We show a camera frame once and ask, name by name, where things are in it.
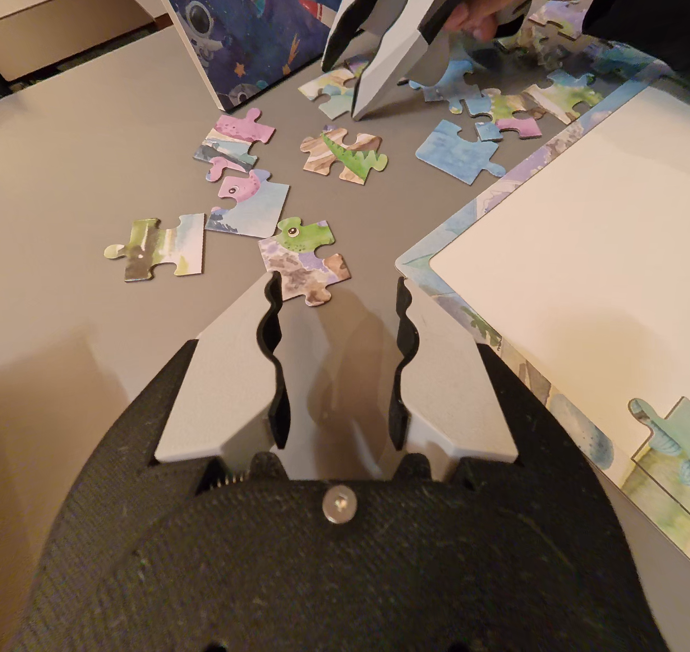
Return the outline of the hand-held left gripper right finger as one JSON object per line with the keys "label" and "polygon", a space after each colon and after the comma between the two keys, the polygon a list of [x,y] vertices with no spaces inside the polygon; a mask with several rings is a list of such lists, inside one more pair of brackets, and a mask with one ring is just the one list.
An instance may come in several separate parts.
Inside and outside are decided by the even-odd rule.
{"label": "hand-held left gripper right finger", "polygon": [[395,308],[401,362],[388,418],[395,449],[431,464],[514,462],[518,451],[474,338],[408,279],[398,281]]}

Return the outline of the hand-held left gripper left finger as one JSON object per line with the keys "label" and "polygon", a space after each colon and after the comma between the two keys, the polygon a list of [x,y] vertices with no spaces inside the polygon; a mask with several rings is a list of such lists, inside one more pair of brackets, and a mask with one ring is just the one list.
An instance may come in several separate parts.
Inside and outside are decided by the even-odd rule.
{"label": "hand-held left gripper left finger", "polygon": [[197,337],[155,451],[161,462],[220,457],[249,464],[283,449],[290,404],[281,363],[281,274],[269,272]]}

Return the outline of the green beige jigsaw piece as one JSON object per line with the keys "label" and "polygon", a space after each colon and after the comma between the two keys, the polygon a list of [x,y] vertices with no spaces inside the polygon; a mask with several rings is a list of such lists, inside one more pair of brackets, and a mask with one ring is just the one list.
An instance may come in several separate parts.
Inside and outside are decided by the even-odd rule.
{"label": "green beige jigsaw piece", "polygon": [[318,136],[305,138],[300,144],[300,151],[308,154],[304,170],[329,175],[331,165],[339,162],[344,166],[340,179],[360,185],[365,184],[370,170],[384,171],[388,157],[378,153],[381,137],[359,133],[353,144],[345,145],[347,133],[344,128],[326,125]]}

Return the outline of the light blue jigsaw piece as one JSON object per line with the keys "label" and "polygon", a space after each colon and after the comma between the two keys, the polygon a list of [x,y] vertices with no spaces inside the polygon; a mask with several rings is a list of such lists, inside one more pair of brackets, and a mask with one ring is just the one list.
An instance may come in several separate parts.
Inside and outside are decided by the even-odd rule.
{"label": "light blue jigsaw piece", "polygon": [[491,162],[497,143],[469,142],[459,137],[460,131],[453,122],[441,120],[416,151],[416,157],[465,184],[473,184],[481,171],[503,177],[505,168]]}

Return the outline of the puzzle tray with painted border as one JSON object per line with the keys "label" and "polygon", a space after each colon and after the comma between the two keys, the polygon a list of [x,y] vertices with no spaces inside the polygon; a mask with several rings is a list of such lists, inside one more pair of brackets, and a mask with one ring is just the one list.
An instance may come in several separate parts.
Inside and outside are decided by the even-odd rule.
{"label": "puzzle tray with painted border", "polygon": [[689,89],[654,66],[635,81],[396,266],[689,555],[682,457],[652,449],[628,409],[689,398]]}

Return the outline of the pile of jigsaw pieces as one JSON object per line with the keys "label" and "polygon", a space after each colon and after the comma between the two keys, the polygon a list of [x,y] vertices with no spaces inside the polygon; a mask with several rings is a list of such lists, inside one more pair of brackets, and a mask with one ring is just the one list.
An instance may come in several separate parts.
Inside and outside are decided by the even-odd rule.
{"label": "pile of jigsaw pieces", "polygon": [[[529,38],[533,40],[535,49],[542,48],[541,42],[547,36],[537,31],[537,25],[555,24],[566,33],[571,28],[577,28],[567,24],[565,16],[566,9],[577,9],[576,4],[575,1],[548,1],[529,18],[533,25],[528,23],[518,31],[516,38],[500,38],[497,44],[502,49],[517,54],[518,48],[526,49],[527,43],[523,44],[522,40]],[[621,78],[630,77],[627,85],[637,83],[635,78],[652,62],[649,56],[615,42],[606,45],[592,43],[582,55],[594,59],[593,66],[599,76],[610,72]],[[328,102],[319,107],[329,120],[334,120],[343,115],[352,104],[355,78],[361,76],[366,66],[367,59],[356,55],[337,69],[299,87],[299,92],[311,101],[328,95]],[[447,102],[449,112],[454,115],[460,115],[466,110],[474,118],[473,126],[476,130],[476,140],[469,142],[481,140],[495,142],[498,146],[505,131],[518,134],[521,140],[539,139],[542,131],[538,116],[541,118],[547,113],[570,126],[578,118],[601,114],[595,108],[606,100],[592,88],[596,77],[593,73],[585,73],[576,78],[558,69],[548,74],[547,79],[551,82],[549,87],[531,85],[521,94],[506,95],[497,88],[479,90],[477,85],[466,83],[465,77],[476,67],[479,67],[478,63],[469,56],[464,56],[461,60],[451,60],[443,77],[434,86],[409,82],[409,87],[424,94],[425,102]],[[214,232],[205,228],[210,212],[181,215],[179,224],[167,230],[160,228],[160,219],[157,218],[135,220],[132,222],[128,242],[108,246],[104,250],[104,256],[109,260],[125,259],[124,276],[127,282],[149,280],[153,277],[154,267],[168,263],[175,265],[176,276],[201,274],[204,233]]]}

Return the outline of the green dinosaur head jigsaw piece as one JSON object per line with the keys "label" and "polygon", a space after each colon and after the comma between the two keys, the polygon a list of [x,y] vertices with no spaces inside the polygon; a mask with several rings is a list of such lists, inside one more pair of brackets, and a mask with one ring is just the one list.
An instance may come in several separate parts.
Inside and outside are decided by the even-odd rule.
{"label": "green dinosaur head jigsaw piece", "polygon": [[259,240],[258,246],[268,272],[281,274],[283,300],[299,295],[307,306],[315,307],[331,300],[328,287],[351,277],[341,254],[325,259],[315,251],[331,245],[335,238],[324,220],[303,225],[301,218],[291,217],[277,224],[278,233]]}

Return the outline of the pale blue yellow jigsaw piece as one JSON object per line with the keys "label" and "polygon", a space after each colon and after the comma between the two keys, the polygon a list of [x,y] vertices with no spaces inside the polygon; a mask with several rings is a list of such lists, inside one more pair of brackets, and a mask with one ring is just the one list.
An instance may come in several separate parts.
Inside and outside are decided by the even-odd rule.
{"label": "pale blue yellow jigsaw piece", "polygon": [[682,457],[680,477],[689,484],[689,399],[681,397],[666,416],[660,416],[641,398],[628,402],[632,416],[651,431],[649,446],[664,455]]}

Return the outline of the person's right forearm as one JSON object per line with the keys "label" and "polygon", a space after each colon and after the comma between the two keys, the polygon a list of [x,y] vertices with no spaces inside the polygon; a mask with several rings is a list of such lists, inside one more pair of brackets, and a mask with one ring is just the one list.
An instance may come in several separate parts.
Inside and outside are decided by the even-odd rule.
{"label": "person's right forearm", "polygon": [[689,79],[689,0],[593,0],[583,29],[630,45]]}

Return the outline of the illustrated puzzle box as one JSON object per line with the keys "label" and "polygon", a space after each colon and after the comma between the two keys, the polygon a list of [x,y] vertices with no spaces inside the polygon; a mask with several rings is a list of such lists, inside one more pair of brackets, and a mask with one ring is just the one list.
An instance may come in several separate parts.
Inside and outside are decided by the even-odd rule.
{"label": "illustrated puzzle box", "polygon": [[220,109],[319,59],[341,0],[165,0]]}

